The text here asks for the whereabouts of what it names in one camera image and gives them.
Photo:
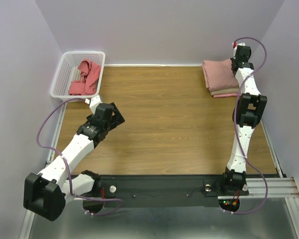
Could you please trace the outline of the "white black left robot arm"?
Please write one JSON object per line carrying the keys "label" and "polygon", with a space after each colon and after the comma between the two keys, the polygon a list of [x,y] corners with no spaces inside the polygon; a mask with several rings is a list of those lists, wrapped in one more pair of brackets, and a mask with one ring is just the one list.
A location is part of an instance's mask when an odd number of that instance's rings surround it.
{"label": "white black left robot arm", "polygon": [[57,157],[39,173],[30,173],[24,182],[23,207],[49,221],[56,220],[67,203],[75,198],[84,201],[118,203],[123,200],[105,198],[105,190],[101,187],[100,175],[85,170],[77,177],[71,173],[82,159],[92,152],[108,133],[125,122],[115,103],[103,103],[87,100],[91,115],[79,126],[70,143],[63,151],[54,147],[50,150]]}

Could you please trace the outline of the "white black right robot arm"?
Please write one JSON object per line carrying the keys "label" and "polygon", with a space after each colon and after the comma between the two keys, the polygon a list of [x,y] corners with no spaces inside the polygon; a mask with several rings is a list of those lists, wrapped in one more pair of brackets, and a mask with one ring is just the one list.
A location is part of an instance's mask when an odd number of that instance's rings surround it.
{"label": "white black right robot arm", "polygon": [[251,137],[260,123],[267,97],[256,86],[254,66],[246,57],[231,58],[232,71],[239,83],[237,102],[233,111],[234,142],[225,172],[219,182],[224,194],[247,191],[246,159]]}

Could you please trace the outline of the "pink printed t shirt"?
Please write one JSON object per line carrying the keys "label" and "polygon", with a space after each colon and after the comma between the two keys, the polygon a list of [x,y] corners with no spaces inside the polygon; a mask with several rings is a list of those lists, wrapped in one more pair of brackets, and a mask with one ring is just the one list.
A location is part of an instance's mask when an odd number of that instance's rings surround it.
{"label": "pink printed t shirt", "polygon": [[203,61],[203,71],[206,88],[210,92],[238,88],[239,83],[232,72],[231,59],[223,61]]}

